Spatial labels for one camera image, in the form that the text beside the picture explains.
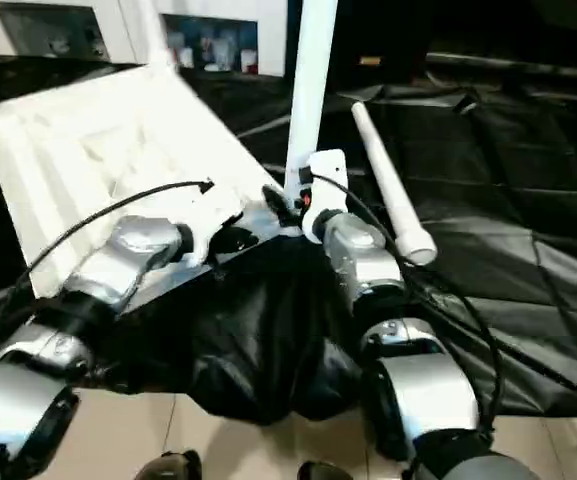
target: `white pole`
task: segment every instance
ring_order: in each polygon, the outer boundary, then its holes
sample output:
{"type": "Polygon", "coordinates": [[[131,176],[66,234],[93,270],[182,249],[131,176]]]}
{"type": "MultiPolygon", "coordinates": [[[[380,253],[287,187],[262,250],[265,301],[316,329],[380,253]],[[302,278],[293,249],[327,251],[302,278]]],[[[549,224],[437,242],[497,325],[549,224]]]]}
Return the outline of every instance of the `white pole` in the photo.
{"type": "Polygon", "coordinates": [[[417,213],[410,203],[406,189],[397,175],[366,106],[361,102],[355,103],[352,106],[352,115],[366,147],[392,227],[397,234],[397,249],[412,263],[427,265],[437,256],[435,242],[419,223],[417,213]]]}
{"type": "Polygon", "coordinates": [[[288,138],[284,192],[299,198],[299,169],[317,150],[337,0],[304,0],[288,138]]]}

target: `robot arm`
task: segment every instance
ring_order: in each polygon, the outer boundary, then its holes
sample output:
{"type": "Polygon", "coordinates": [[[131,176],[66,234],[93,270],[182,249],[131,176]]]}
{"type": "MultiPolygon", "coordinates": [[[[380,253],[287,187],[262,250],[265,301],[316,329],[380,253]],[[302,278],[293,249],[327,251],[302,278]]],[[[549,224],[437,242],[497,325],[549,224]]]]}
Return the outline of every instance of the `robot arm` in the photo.
{"type": "Polygon", "coordinates": [[[189,215],[183,225],[121,218],[49,308],[0,345],[0,479],[31,478],[49,465],[79,403],[70,382],[93,368],[100,341],[144,276],[171,262],[194,267],[205,260],[212,235],[233,212],[231,199],[224,204],[224,192],[211,190],[204,194],[203,215],[189,215]]]}
{"type": "Polygon", "coordinates": [[[419,479],[535,480],[477,434],[472,386],[430,324],[405,317],[404,281],[383,235],[348,213],[340,189],[317,178],[347,187],[343,152],[317,152],[301,173],[304,234],[323,245],[364,331],[362,407],[377,450],[398,461],[416,458],[419,479]]]}

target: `black cable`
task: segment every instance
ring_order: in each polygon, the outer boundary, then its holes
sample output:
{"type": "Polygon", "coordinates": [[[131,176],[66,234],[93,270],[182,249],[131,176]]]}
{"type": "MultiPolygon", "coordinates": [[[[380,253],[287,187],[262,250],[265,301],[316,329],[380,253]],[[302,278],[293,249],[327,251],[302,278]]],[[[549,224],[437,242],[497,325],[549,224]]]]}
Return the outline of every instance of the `black cable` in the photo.
{"type": "Polygon", "coordinates": [[[348,197],[350,197],[352,201],[357,205],[357,207],[359,207],[359,209],[366,215],[370,222],[382,233],[386,239],[386,242],[390,246],[391,253],[397,259],[400,267],[402,267],[402,275],[404,275],[406,285],[410,285],[413,289],[417,289],[416,293],[418,294],[418,299],[420,301],[426,305],[430,305],[430,307],[434,310],[439,310],[437,305],[433,304],[432,301],[429,301],[423,296],[424,285],[419,281],[417,272],[421,272],[426,276],[426,278],[432,279],[432,281],[435,282],[434,286],[438,289],[448,290],[449,293],[452,293],[455,297],[457,297],[459,301],[464,305],[470,316],[472,316],[472,318],[475,320],[477,326],[480,329],[481,335],[484,338],[484,341],[488,344],[488,348],[490,349],[490,356],[492,359],[493,369],[495,371],[494,388],[491,394],[490,403],[484,412],[484,415],[482,415],[482,419],[480,421],[480,429],[482,430],[482,433],[489,435],[493,431],[493,423],[501,408],[501,401],[503,399],[504,393],[504,369],[501,352],[499,351],[499,346],[497,345],[497,340],[492,335],[487,322],[483,319],[481,314],[473,306],[470,300],[468,300],[468,298],[461,292],[461,289],[457,285],[443,277],[438,272],[429,270],[421,265],[416,265],[410,262],[408,259],[402,257],[397,251],[397,245],[392,235],[390,235],[390,232],[388,232],[386,227],[383,226],[381,221],[372,212],[370,207],[368,207],[368,205],[366,205],[358,195],[331,178],[314,173],[312,174],[312,177],[327,182],[348,195],[348,197]]]}
{"type": "Polygon", "coordinates": [[[401,480],[413,480],[415,472],[421,467],[421,459],[419,457],[415,457],[408,465],[408,468],[401,472],[401,480]]]}
{"type": "Polygon", "coordinates": [[[72,235],[77,233],[79,230],[84,228],[85,226],[91,224],[95,220],[108,215],[119,208],[125,207],[126,205],[136,202],[137,200],[141,200],[142,198],[149,197],[159,192],[164,192],[166,190],[172,190],[175,188],[183,188],[183,187],[199,187],[201,192],[207,191],[210,187],[212,187],[211,182],[198,182],[198,181],[191,181],[191,182],[176,182],[176,183],[167,183],[165,185],[160,185],[158,187],[151,188],[149,190],[145,190],[143,192],[136,193],[131,195],[130,197],[124,198],[108,207],[102,208],[96,213],[93,213],[89,217],[84,218],[79,223],[76,223],[64,233],[62,233],[54,242],[44,248],[41,253],[28,265],[26,270],[17,278],[13,286],[8,290],[6,297],[4,298],[3,302],[0,305],[0,323],[4,317],[4,314],[10,307],[12,300],[15,294],[21,289],[24,285],[25,281],[28,279],[32,271],[37,268],[37,266],[48,256],[50,255],[59,245],[61,245],[64,241],[70,238],[72,235]]]}

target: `white styrofoam block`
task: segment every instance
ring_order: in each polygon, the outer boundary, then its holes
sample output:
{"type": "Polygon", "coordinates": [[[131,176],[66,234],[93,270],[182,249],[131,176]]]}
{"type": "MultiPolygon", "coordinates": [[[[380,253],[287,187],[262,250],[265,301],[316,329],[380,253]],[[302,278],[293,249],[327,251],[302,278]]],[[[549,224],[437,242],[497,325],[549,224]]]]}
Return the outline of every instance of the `white styrofoam block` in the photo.
{"type": "MultiPolygon", "coordinates": [[[[210,178],[239,198],[224,208],[263,242],[279,233],[263,185],[279,188],[174,71],[157,65],[9,100],[0,105],[0,184],[27,262],[66,228],[157,185],[210,178]]],[[[196,221],[196,187],[162,192],[86,227],[32,275],[49,296],[127,213],[196,221]]],[[[171,265],[149,274],[131,308],[205,271],[171,265]]]]}

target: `tile floor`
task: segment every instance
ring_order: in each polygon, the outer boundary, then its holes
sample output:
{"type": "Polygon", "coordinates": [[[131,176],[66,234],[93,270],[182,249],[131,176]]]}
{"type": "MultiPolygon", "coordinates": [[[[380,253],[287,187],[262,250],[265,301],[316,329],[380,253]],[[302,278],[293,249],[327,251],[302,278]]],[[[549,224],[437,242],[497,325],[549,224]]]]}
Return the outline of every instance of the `tile floor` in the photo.
{"type": "MultiPolygon", "coordinates": [[[[370,450],[357,411],[325,422],[298,416],[268,428],[212,417],[185,395],[81,392],[82,405],[41,480],[132,480],[163,451],[194,448],[207,480],[294,480],[305,460],[329,461],[356,480],[398,479],[370,450]]],[[[496,449],[542,480],[577,480],[577,419],[503,417],[496,449]]]]}

